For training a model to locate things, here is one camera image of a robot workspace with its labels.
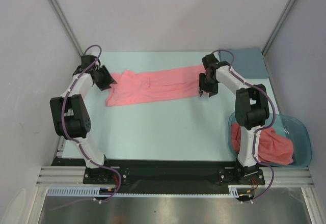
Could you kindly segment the left aluminium frame post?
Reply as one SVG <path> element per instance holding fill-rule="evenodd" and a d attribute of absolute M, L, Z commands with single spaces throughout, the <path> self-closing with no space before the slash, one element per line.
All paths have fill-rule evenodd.
<path fill-rule="evenodd" d="M 77 52 L 79 56 L 83 54 L 83 50 L 81 48 L 81 45 L 79 44 L 77 37 L 69 24 L 69 21 L 63 12 L 58 0 L 48 0 L 49 5 L 51 6 L 55 16 L 57 17 L 59 23 L 61 24 L 64 32 L 66 33 L 69 41 L 71 42 L 74 50 Z"/>

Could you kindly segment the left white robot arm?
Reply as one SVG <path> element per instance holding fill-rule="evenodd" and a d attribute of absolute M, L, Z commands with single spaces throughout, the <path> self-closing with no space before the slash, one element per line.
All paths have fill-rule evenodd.
<path fill-rule="evenodd" d="M 118 186 L 121 182 L 118 171 L 109 166 L 105 154 L 99 150 L 89 135 L 91 118 L 84 102 L 93 85 L 103 91 L 115 83 L 105 66 L 93 65 L 90 71 L 73 75 L 68 89 L 60 97 L 50 100 L 57 135 L 74 143 L 85 161 L 84 184 L 109 184 L 113 180 Z"/>

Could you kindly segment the pink t-shirt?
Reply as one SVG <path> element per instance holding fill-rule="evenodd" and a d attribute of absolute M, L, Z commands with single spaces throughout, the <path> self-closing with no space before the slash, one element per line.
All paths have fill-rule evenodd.
<path fill-rule="evenodd" d="M 238 123 L 231 125 L 231 146 L 236 154 L 240 151 L 241 129 Z M 290 139 L 278 135 L 273 128 L 264 129 L 260 134 L 258 159 L 266 163 L 289 165 L 293 160 L 294 147 Z"/>
<path fill-rule="evenodd" d="M 114 73 L 106 105 L 125 106 L 139 103 L 168 101 L 198 96 L 202 65 L 156 72 L 135 73 L 125 70 Z"/>

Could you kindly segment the teal plastic basin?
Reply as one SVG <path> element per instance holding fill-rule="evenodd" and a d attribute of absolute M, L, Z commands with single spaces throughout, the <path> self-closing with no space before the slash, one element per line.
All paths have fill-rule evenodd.
<path fill-rule="evenodd" d="M 231 146 L 230 132 L 232 123 L 237 123 L 234 113 L 229 117 L 227 138 L 230 151 L 237 158 L 238 154 L 234 152 Z M 309 165 L 312 157 L 310 138 L 307 129 L 301 121 L 294 117 L 271 113 L 263 126 L 263 130 L 268 128 L 273 128 L 278 135 L 286 137 L 292 141 L 294 147 L 292 158 L 294 162 L 289 165 L 280 165 L 276 163 L 266 163 L 259 160 L 261 164 L 293 169 L 301 169 Z"/>

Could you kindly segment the folded blue-grey t-shirt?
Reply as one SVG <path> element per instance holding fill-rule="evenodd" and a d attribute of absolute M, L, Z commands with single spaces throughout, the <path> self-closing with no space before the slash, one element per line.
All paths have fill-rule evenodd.
<path fill-rule="evenodd" d="M 234 55 L 232 69 L 245 79 L 268 79 L 264 57 L 259 47 L 229 49 Z"/>

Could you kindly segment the crumpled pink t-shirt in basin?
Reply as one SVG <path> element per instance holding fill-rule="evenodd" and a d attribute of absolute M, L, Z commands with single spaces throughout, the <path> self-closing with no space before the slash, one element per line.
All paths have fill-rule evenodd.
<path fill-rule="evenodd" d="M 236 154 L 240 151 L 241 129 L 238 123 L 231 125 L 231 146 Z M 289 165 L 293 160 L 294 147 L 290 139 L 278 135 L 273 128 L 264 129 L 260 134 L 258 159 L 266 163 Z"/>

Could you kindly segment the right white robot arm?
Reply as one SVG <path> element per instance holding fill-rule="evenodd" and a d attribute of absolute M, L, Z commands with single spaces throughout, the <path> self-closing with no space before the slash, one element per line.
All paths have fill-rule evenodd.
<path fill-rule="evenodd" d="M 203 66 L 205 72 L 199 74 L 199 95 L 207 93 L 211 97 L 218 93 L 219 84 L 226 86 L 235 95 L 234 114 L 241 129 L 240 150 L 234 170 L 231 175 L 227 175 L 226 170 L 219 170 L 219 181 L 250 184 L 259 174 L 259 139 L 269 118 L 270 98 L 263 84 L 248 83 L 226 61 L 204 61 Z"/>

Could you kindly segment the right aluminium frame post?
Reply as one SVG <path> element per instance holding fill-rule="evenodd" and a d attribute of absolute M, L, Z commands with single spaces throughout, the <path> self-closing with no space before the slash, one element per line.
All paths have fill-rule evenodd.
<path fill-rule="evenodd" d="M 288 0 L 288 2 L 286 3 L 285 8 L 283 9 L 275 27 L 273 28 L 266 44 L 264 45 L 264 47 L 262 49 L 263 56 L 266 56 L 266 54 L 268 53 L 270 47 L 274 43 L 279 31 L 281 30 L 283 24 L 285 23 L 286 19 L 290 15 L 290 13 L 291 13 L 292 9 L 294 8 L 297 1 L 298 0 Z"/>

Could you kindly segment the aluminium frame post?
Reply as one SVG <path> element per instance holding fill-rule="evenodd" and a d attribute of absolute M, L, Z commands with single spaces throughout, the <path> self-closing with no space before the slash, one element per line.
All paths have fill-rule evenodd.
<path fill-rule="evenodd" d="M 83 50 L 81 48 L 81 45 L 79 44 L 77 37 L 69 24 L 69 21 L 63 12 L 58 0 L 48 0 L 49 5 L 51 6 L 55 16 L 57 17 L 59 23 L 61 24 L 64 32 L 66 33 L 69 41 L 71 42 L 74 50 L 77 52 L 79 56 L 83 54 Z"/>
<path fill-rule="evenodd" d="M 273 28 L 266 44 L 264 45 L 264 47 L 262 49 L 263 56 L 266 56 L 266 54 L 268 53 L 270 47 L 274 43 L 279 31 L 281 30 L 283 24 L 285 23 L 286 19 L 290 15 L 290 13 L 291 13 L 292 9 L 294 8 L 297 1 L 298 0 L 288 0 L 288 2 L 286 3 L 285 8 L 283 9 L 275 27 Z"/>

